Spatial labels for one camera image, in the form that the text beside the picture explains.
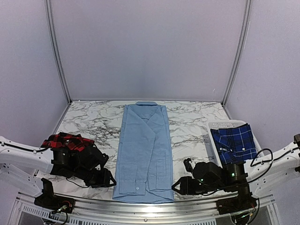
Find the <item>light blue long sleeve shirt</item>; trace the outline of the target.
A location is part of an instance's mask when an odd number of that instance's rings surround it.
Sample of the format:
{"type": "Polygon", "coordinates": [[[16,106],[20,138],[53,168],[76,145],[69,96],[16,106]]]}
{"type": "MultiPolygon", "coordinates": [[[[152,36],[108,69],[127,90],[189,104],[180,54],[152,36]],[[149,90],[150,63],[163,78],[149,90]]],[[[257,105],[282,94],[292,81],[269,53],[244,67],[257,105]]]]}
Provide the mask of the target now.
{"type": "Polygon", "coordinates": [[[171,203],[173,157],[166,106],[124,108],[112,198],[125,203],[171,203]]]}

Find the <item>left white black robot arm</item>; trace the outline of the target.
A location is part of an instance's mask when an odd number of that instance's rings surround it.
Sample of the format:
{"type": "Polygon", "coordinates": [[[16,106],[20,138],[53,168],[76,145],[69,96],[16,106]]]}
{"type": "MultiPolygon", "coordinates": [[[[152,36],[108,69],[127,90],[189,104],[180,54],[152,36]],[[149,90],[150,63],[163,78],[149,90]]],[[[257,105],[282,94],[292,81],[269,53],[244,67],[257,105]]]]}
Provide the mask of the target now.
{"type": "Polygon", "coordinates": [[[0,178],[33,197],[41,196],[42,203],[50,209],[59,205],[52,183],[31,176],[22,167],[65,178],[76,177],[87,187],[108,188],[116,185],[112,173],[104,167],[108,158],[93,140],[78,135],[52,135],[41,147],[0,138],[0,178]]]}

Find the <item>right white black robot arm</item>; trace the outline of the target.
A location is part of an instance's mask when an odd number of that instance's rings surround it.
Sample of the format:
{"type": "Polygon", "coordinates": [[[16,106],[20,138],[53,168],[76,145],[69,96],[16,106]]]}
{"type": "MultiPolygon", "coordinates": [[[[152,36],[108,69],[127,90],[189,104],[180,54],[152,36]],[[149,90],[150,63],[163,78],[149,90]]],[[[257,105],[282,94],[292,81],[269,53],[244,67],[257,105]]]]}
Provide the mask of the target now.
{"type": "Polygon", "coordinates": [[[300,136],[293,142],[268,155],[222,167],[213,162],[200,162],[192,166],[184,160],[186,171],[191,176],[179,178],[172,190],[180,195],[209,196],[217,191],[238,192],[232,200],[237,210],[250,203],[250,197],[259,198],[286,181],[300,176],[300,136]]]}

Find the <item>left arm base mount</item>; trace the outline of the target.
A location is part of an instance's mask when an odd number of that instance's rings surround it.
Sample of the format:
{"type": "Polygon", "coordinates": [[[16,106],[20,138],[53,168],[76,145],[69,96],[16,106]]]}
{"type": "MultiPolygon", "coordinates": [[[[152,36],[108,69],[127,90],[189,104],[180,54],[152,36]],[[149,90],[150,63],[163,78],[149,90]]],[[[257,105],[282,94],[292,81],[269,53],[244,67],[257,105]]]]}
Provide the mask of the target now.
{"type": "Polygon", "coordinates": [[[67,208],[65,210],[63,210],[63,212],[66,213],[72,213],[74,205],[75,205],[75,199],[73,198],[65,198],[65,197],[61,197],[58,196],[58,198],[56,200],[54,199],[38,199],[35,198],[34,200],[34,204],[52,211],[57,211],[58,209],[60,209],[63,206],[67,206],[67,208]]]}

